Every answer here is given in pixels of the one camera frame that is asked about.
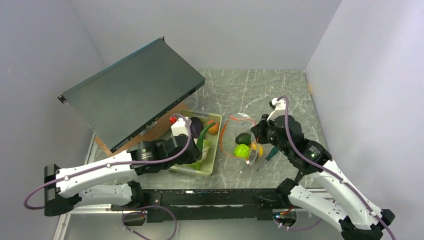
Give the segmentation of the dark green avocado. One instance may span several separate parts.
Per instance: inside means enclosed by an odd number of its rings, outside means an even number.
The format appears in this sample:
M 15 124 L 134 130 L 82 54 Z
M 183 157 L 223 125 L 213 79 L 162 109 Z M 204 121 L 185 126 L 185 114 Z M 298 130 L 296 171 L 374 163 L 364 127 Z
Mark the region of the dark green avocado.
M 252 143 L 252 135 L 248 132 L 242 132 L 235 137 L 235 143 L 237 145 L 250 146 Z

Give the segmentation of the clear zip bag orange zipper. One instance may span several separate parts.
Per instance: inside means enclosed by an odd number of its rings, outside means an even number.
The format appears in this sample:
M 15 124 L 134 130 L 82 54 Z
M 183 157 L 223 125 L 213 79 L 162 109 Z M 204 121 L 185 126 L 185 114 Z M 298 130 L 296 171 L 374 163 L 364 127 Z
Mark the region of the clear zip bag orange zipper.
M 247 114 L 239 112 L 230 115 L 223 125 L 219 145 L 230 158 L 252 166 L 264 155 L 264 149 L 251 131 L 256 122 Z

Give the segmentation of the green bell pepper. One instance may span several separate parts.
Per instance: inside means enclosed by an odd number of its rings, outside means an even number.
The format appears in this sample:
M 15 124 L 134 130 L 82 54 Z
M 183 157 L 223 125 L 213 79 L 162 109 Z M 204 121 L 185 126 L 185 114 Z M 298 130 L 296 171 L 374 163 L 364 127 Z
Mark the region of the green bell pepper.
M 248 159 L 250 155 L 250 147 L 246 144 L 239 144 L 234 148 L 234 156 L 239 158 Z

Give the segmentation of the green cucumber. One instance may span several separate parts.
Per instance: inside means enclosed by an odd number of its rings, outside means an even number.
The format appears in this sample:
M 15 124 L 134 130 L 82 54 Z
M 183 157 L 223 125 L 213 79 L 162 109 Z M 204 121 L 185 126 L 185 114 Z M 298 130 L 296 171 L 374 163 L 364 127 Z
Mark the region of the green cucumber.
M 197 142 L 196 142 L 196 147 L 199 151 L 201 151 L 201 152 L 203 151 L 203 145 L 204 145 L 204 139 L 205 139 L 206 133 L 215 124 L 216 124 L 216 122 L 212 121 L 210 124 L 208 124 L 206 127 L 204 127 L 203 130 L 200 132 L 198 139 L 197 139 Z

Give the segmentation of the orange red peach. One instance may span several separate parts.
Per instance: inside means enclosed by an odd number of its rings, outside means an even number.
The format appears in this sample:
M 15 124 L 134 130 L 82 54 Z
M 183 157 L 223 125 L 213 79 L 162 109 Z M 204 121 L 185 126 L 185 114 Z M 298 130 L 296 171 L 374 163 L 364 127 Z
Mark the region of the orange red peach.
M 209 120 L 209 121 L 207 122 L 207 126 L 209 127 L 209 128 L 207 129 L 207 132 L 208 132 L 210 135 L 217 135 L 217 134 L 218 134 L 218 132 L 219 132 L 219 130 L 220 130 L 220 124 L 219 124 L 219 122 L 218 122 L 218 121 L 216 121 L 216 120 L 214 120 L 214 119 L 211 119 L 211 120 Z

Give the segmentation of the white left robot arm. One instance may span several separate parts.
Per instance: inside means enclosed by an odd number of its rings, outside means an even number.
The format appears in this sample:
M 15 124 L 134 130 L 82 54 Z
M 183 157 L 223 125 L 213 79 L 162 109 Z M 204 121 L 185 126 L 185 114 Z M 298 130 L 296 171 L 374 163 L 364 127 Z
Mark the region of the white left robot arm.
M 174 165 L 192 164 L 202 157 L 203 141 L 180 134 L 169 139 L 142 141 L 112 157 L 90 164 L 44 168 L 44 215 L 59 216 L 87 205 L 112 204 L 137 210 L 145 204 L 140 183 L 107 181 L 158 173 Z

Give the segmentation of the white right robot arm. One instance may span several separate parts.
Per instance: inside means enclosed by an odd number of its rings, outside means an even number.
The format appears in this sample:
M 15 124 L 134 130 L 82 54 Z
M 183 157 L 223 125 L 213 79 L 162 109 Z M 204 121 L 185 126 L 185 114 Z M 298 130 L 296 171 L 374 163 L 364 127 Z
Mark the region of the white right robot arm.
M 264 114 L 251 132 L 259 144 L 271 144 L 298 170 L 295 179 L 287 178 L 275 189 L 276 203 L 287 208 L 301 207 L 331 224 L 345 240 L 380 240 L 395 219 L 389 209 L 369 201 L 347 179 L 331 154 L 318 142 L 305 138 L 301 124 L 291 115 L 269 120 Z M 304 176 L 319 183 L 334 202 L 315 195 L 299 184 Z

